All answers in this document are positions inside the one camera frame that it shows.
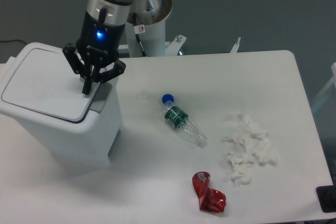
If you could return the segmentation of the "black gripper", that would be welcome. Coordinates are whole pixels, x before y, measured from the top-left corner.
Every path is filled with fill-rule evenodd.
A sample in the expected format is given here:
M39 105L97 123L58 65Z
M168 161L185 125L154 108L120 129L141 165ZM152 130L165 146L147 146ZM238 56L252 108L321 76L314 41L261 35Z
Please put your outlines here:
M124 73L126 65L118 59L118 48L124 28L125 25L100 24L97 19L85 13L76 46L68 43L63 47L62 52L72 71L84 79L83 94L89 95L93 82L106 83ZM92 71L89 64L80 61L77 50L83 61L95 66ZM112 63L112 69L100 73L99 67L106 67Z

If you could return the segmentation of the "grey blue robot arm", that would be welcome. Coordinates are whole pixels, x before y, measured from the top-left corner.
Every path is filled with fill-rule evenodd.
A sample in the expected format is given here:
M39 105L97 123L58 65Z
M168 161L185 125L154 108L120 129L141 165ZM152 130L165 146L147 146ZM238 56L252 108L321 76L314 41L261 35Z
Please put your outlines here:
M62 52L88 95L94 82L106 83L125 71L118 48L133 0L88 0L81 34Z

